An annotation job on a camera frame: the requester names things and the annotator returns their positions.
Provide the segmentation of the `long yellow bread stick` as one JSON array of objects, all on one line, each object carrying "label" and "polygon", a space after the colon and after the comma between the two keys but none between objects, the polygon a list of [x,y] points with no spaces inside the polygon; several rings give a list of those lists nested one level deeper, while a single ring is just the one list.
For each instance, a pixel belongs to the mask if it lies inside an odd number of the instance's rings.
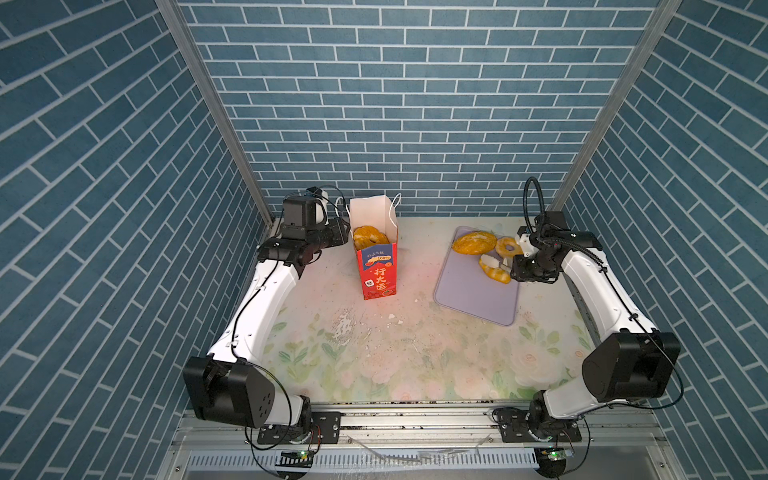
[{"label": "long yellow bread stick", "polygon": [[478,261],[478,264],[485,275],[490,279],[502,284],[509,284],[512,281],[510,274],[499,266],[486,264],[482,259]]}]

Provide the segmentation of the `red white paper bag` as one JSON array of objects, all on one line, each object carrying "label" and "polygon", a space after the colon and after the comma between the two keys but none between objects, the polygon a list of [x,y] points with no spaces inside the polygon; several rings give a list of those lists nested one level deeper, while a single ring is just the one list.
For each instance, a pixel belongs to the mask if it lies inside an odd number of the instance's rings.
[{"label": "red white paper bag", "polygon": [[377,195],[353,198],[346,207],[352,242],[353,231],[364,225],[376,227],[390,240],[390,244],[376,245],[361,251],[355,249],[353,242],[362,295],[365,300],[396,294],[399,237],[396,208],[400,201],[400,193],[393,199],[387,195]]}]

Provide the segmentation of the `long seeded bread loaf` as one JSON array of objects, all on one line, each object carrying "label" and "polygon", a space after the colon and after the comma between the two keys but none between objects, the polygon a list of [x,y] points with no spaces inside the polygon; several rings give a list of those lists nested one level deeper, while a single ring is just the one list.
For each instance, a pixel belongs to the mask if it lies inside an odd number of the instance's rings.
[{"label": "long seeded bread loaf", "polygon": [[457,238],[452,250],[462,255],[483,255],[495,249],[497,237],[485,231],[472,231]]}]

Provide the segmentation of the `braided wreath bread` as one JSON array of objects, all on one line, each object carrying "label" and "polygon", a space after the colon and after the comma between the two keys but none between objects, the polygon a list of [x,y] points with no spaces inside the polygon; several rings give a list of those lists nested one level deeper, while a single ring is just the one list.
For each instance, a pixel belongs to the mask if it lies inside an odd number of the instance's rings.
[{"label": "braided wreath bread", "polygon": [[385,233],[374,226],[364,225],[353,231],[354,247],[357,251],[371,248],[376,245],[390,244]]}]

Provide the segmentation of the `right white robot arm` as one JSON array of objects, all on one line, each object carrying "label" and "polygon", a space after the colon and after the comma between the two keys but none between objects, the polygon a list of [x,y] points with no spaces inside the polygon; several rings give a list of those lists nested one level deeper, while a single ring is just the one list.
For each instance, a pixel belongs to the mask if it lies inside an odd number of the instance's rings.
[{"label": "right white robot arm", "polygon": [[581,439],[578,419],[613,405],[641,406],[661,397],[672,377],[681,344],[644,315],[611,271],[603,252],[559,240],[557,271],[565,277],[595,348],[581,372],[566,383],[537,392],[529,407],[500,407],[491,418],[505,443],[549,443],[564,435]]}]

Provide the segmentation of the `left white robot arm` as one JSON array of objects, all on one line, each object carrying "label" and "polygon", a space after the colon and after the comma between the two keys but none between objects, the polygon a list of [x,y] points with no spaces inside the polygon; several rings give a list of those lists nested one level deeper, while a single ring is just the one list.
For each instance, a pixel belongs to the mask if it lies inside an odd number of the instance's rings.
[{"label": "left white robot arm", "polygon": [[347,243],[341,218],[301,230],[291,225],[258,249],[255,273],[224,333],[203,356],[187,360],[182,377],[200,420],[275,431],[277,444],[310,433],[311,403],[292,395],[263,366],[261,356],[279,311],[305,268],[322,250]]}]

